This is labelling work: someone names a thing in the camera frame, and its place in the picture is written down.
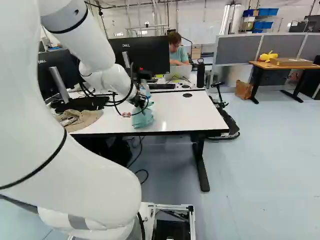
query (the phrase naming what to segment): keyboard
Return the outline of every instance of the keyboard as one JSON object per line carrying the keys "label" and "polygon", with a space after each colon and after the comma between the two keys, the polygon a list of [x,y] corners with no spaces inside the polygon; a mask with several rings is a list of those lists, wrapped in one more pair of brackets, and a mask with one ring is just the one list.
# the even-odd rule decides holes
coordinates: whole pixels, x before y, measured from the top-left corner
{"label": "keyboard", "polygon": [[151,90],[155,89],[175,89],[176,85],[173,83],[169,84],[149,84]]}

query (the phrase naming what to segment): green shirt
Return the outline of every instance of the green shirt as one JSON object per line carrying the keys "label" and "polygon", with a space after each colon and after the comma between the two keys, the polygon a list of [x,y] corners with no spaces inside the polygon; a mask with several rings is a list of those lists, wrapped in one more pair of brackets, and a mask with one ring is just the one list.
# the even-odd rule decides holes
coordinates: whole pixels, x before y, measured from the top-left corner
{"label": "green shirt", "polygon": [[179,62],[187,62],[189,61],[186,50],[183,46],[179,46],[176,52],[170,52],[170,59],[178,60]]}

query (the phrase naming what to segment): desk frame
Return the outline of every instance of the desk frame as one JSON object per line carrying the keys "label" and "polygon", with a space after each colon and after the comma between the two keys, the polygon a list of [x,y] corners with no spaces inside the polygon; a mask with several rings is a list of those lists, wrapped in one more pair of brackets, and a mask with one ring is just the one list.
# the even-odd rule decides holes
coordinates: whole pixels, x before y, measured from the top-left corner
{"label": "desk frame", "polygon": [[[271,63],[265,63],[265,62],[258,62],[258,61],[249,61],[250,64],[253,65],[253,70],[256,70],[256,77],[253,80],[253,88],[251,91],[251,97],[249,98],[252,102],[255,104],[259,104],[259,101],[256,99],[256,93],[258,90],[258,87],[261,84],[262,81],[262,75],[264,71],[267,70],[290,70],[290,69],[301,69],[301,70],[308,70],[308,69],[320,69],[319,65],[312,65],[312,66],[277,66],[273,65],[271,66]],[[300,77],[293,93],[290,93],[286,90],[280,90],[282,93],[287,95],[288,97],[293,98],[294,100],[298,101],[299,103],[303,103],[304,101],[298,97],[298,94],[301,90],[301,87],[303,86],[304,78],[303,75]]]}
{"label": "desk frame", "polygon": [[[204,91],[204,89],[190,89],[186,92]],[[183,130],[183,131],[146,131],[146,132],[119,132],[119,133],[91,133],[91,134],[72,134],[77,138],[106,138],[106,137],[127,137],[127,136],[176,136],[190,135],[192,142],[193,156],[195,159],[197,174],[202,192],[210,191],[210,184],[203,159],[203,150],[206,136],[214,137],[221,136],[223,133],[228,133],[229,129],[211,129],[211,130]]]}

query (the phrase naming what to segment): blue bin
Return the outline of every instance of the blue bin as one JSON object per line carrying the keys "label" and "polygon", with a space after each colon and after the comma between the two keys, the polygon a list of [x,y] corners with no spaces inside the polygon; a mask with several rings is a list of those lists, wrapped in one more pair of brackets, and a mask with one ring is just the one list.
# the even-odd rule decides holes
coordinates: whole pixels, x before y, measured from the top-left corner
{"label": "blue bin", "polygon": [[264,28],[264,21],[255,21],[253,24],[254,29],[263,29]]}
{"label": "blue bin", "polygon": [[272,28],[272,24],[273,24],[274,22],[273,21],[265,21],[264,23],[263,23],[263,29],[270,29],[270,28]]}
{"label": "blue bin", "polygon": [[262,33],[262,29],[253,29],[252,33],[253,34],[260,34],[260,33]]}
{"label": "blue bin", "polygon": [[259,16],[269,16],[269,8],[259,8]]}
{"label": "blue bin", "polygon": [[244,10],[242,17],[249,17],[249,16],[253,16],[254,15],[254,10],[253,9],[248,9],[248,10]]}
{"label": "blue bin", "polygon": [[277,16],[279,8],[269,8],[269,16]]}

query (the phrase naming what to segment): tan hat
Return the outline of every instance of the tan hat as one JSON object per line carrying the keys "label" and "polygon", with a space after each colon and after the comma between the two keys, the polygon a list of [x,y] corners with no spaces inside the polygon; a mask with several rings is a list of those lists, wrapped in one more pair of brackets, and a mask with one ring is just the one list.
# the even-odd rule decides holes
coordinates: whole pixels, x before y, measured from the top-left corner
{"label": "tan hat", "polygon": [[65,127],[68,133],[72,133],[72,132],[84,129],[85,127],[93,124],[103,115],[103,113],[104,112],[102,110],[96,110],[96,111],[83,110],[80,112],[74,109],[68,109],[68,110],[65,110],[61,115],[56,116],[55,118],[59,122],[61,122],[62,120],[65,120],[69,117],[76,117],[77,121]]}

